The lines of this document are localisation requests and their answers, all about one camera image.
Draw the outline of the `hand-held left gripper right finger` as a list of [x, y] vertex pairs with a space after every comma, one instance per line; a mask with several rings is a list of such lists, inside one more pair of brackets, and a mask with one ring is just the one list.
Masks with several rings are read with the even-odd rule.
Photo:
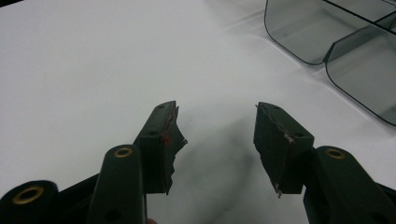
[[283, 108], [258, 102], [253, 143], [278, 194], [300, 194], [314, 136]]

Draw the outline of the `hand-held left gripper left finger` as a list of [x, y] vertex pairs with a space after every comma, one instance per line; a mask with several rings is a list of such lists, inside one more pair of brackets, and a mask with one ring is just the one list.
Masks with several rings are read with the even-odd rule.
[[169, 193], [177, 153], [188, 144], [177, 126], [176, 101], [156, 105], [134, 140], [141, 150], [144, 191]]

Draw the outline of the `clear grey compartment box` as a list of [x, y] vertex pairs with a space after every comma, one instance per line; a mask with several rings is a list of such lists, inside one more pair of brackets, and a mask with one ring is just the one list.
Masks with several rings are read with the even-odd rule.
[[264, 26], [285, 51], [396, 127], [396, 0], [266, 0]]

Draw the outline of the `white table sheet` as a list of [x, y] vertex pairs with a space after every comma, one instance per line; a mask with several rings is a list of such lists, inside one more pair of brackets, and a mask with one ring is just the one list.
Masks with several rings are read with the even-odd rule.
[[31, 180], [65, 189], [176, 101], [186, 146], [159, 224], [307, 224], [253, 144], [256, 105], [281, 106], [317, 146], [350, 152], [396, 189], [396, 127], [265, 32], [265, 0], [26, 0], [0, 7], [0, 197]]

